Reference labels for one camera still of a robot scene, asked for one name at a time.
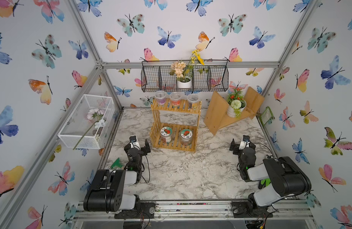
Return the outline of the two-tier bamboo shelf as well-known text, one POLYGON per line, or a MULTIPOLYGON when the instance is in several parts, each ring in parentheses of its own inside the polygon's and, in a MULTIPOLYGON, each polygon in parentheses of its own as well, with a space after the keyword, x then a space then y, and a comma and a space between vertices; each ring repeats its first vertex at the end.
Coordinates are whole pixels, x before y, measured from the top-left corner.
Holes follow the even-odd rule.
POLYGON ((166 99, 165 104, 162 106, 154 99, 151 105, 154 119, 150 131, 152 146, 155 148, 195 152, 201 108, 201 101, 199 101, 199 105, 196 109, 190 109, 187 99, 182 99, 179 107, 172 107, 169 98, 166 99), (171 127, 173 130, 173 139, 169 144, 162 142, 160 139, 160 130, 163 127, 171 127), (190 146, 181 145, 179 134, 183 129, 190 129, 193 132, 192 144, 190 146))

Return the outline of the purple seed jar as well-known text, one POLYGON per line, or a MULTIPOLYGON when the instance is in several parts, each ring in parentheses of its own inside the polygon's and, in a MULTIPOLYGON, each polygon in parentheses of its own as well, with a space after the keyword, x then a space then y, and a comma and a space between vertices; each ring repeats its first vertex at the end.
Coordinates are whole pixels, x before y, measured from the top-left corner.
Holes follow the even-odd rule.
POLYGON ((167 99, 167 93, 165 91, 157 91, 155 93, 155 99, 157 103, 162 106, 165 104, 166 99, 167 99))

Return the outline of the red seed jar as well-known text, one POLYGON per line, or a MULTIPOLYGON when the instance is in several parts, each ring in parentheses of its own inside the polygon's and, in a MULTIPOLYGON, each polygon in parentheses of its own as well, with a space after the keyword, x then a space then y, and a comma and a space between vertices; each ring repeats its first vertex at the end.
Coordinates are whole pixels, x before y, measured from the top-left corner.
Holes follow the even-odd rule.
POLYGON ((181 104, 182 96, 177 92, 172 92, 170 94, 170 101, 172 107, 179 107, 181 104))

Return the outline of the dark seed jar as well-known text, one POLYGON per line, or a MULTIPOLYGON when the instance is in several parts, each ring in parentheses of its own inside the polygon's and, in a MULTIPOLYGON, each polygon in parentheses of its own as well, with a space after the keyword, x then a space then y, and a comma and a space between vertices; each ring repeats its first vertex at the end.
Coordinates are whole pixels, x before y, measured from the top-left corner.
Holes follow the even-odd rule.
POLYGON ((199 105, 199 96, 197 94, 190 94, 187 98, 188 107, 190 109, 196 109, 199 105))

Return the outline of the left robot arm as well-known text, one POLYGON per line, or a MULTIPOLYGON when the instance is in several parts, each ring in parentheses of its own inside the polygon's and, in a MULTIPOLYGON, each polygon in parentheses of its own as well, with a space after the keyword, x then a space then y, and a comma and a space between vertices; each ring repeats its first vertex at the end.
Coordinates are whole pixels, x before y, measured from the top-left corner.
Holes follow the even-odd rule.
POLYGON ((124 169, 97 170, 83 201, 83 209, 89 212, 136 212, 141 213, 140 198, 137 195, 124 194, 124 187, 134 185, 143 178, 143 157, 151 152, 146 140, 144 147, 139 145, 136 136, 129 138, 124 147, 128 163, 124 169))

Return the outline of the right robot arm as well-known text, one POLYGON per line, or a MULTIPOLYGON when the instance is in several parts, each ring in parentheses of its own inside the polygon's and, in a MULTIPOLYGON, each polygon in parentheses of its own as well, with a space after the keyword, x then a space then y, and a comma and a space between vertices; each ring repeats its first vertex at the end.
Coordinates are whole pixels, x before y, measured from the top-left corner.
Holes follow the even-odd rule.
POLYGON ((269 180, 270 184, 248 197, 253 208, 268 207, 286 197, 298 196, 311 190, 308 176, 287 156, 263 159, 256 165, 256 145, 249 136, 243 136, 238 144, 232 140, 230 151, 238 156, 237 169, 245 182, 269 180))

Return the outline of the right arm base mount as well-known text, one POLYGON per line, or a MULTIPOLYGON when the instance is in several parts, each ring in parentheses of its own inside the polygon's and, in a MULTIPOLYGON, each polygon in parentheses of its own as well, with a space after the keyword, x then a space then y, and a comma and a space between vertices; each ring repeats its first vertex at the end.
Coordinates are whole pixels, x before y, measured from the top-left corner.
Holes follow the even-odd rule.
POLYGON ((255 206, 251 201, 240 200, 231 202, 231 212, 234 218, 265 218, 272 217, 267 207, 255 206))

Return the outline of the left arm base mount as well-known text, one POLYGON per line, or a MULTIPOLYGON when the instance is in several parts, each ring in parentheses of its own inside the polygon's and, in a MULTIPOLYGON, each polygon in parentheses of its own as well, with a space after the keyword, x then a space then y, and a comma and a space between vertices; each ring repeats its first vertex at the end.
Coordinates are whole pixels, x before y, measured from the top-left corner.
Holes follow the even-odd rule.
POLYGON ((115 214, 115 219, 153 219, 156 211, 156 204, 153 202, 137 202, 132 210, 121 210, 115 214))

